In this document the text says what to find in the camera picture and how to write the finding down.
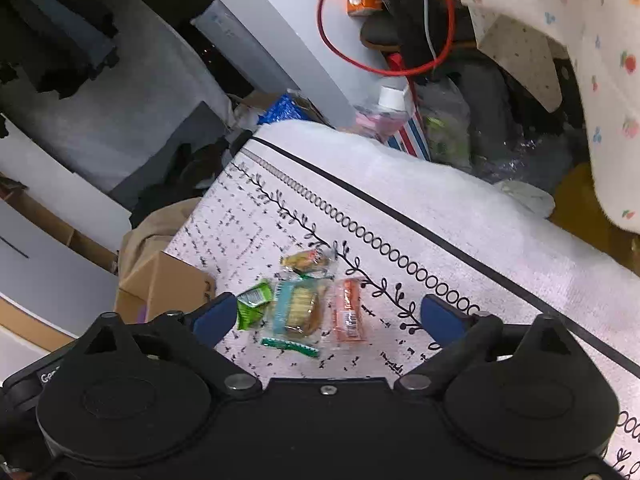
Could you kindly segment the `light green snack packet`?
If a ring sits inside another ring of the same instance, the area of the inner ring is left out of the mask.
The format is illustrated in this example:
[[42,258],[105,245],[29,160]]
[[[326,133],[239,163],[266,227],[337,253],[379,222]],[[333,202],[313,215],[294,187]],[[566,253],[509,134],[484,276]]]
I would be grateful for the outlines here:
[[273,291],[268,280],[261,280],[250,289],[241,292],[236,297],[238,329],[248,330],[259,322],[272,300]]

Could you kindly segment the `teal band cracker packet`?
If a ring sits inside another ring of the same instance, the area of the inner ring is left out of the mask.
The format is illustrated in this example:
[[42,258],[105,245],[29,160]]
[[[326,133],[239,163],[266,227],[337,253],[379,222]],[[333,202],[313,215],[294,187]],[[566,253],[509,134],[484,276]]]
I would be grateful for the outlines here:
[[278,281],[266,326],[260,330],[260,344],[318,359],[331,286],[328,278]]

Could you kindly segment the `orange cracker packet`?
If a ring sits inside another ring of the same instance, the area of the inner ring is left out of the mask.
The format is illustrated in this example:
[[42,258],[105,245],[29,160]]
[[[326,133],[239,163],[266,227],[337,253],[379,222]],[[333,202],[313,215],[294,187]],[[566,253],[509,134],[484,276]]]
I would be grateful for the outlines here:
[[331,287],[329,300],[330,347],[341,349],[364,344],[367,341],[367,330],[362,318],[360,278],[336,281]]

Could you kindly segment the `small yellow candy packet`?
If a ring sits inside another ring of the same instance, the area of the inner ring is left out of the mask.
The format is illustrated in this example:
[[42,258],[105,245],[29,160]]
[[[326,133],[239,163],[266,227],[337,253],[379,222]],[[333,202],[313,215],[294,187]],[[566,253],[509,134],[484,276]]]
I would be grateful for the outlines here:
[[316,247],[280,259],[284,270],[299,275],[330,275],[333,273],[336,255],[333,249]]

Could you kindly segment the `brown cardboard box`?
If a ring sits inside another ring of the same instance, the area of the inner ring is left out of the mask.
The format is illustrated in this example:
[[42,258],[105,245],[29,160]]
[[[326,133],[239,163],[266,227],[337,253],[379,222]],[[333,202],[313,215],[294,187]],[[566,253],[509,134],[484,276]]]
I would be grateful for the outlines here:
[[169,311],[190,313],[215,296],[210,275],[158,252],[119,282],[114,311],[125,323],[146,323]]

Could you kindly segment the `white patterned bed cover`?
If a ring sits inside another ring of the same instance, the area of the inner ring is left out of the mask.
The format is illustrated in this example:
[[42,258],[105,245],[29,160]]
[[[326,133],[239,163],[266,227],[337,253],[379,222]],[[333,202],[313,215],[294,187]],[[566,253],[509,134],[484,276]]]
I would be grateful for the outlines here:
[[337,278],[362,285],[363,344],[328,328],[318,358],[266,348],[258,330],[219,344],[260,379],[396,379],[432,356],[419,327],[434,295],[508,323],[560,318],[613,387],[620,416],[606,459],[639,474],[639,280],[490,184],[378,142],[288,120],[248,140],[168,245],[222,292],[244,292],[284,256],[334,249]]

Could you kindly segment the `tan blanket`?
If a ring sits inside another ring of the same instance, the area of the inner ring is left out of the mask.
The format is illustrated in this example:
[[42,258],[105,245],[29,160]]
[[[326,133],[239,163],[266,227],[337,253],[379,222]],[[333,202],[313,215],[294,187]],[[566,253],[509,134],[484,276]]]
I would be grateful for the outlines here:
[[119,285],[143,263],[166,249],[200,201],[190,198],[157,209],[125,234],[118,253]]

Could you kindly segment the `pink bottle with white cap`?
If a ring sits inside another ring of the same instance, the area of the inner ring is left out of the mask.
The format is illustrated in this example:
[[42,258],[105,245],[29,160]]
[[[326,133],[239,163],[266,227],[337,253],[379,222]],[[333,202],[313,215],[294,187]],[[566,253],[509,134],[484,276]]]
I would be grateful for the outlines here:
[[354,133],[385,143],[409,121],[414,112],[405,79],[383,78],[355,105]]

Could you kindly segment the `blue foil bag on floor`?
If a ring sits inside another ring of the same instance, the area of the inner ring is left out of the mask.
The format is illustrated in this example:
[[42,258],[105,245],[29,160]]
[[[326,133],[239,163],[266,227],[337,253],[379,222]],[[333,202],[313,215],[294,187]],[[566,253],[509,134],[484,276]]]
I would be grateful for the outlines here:
[[288,94],[282,94],[280,98],[277,98],[277,101],[258,117],[257,125],[270,125],[285,120],[311,121],[309,115]]

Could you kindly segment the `floral tablecloth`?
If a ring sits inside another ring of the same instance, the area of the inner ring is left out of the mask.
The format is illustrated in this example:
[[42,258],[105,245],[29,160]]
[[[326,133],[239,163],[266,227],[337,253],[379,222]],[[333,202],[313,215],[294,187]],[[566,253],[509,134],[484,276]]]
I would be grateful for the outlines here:
[[594,192],[606,216],[639,229],[639,0],[459,0],[479,44],[512,18],[570,59],[589,136]]

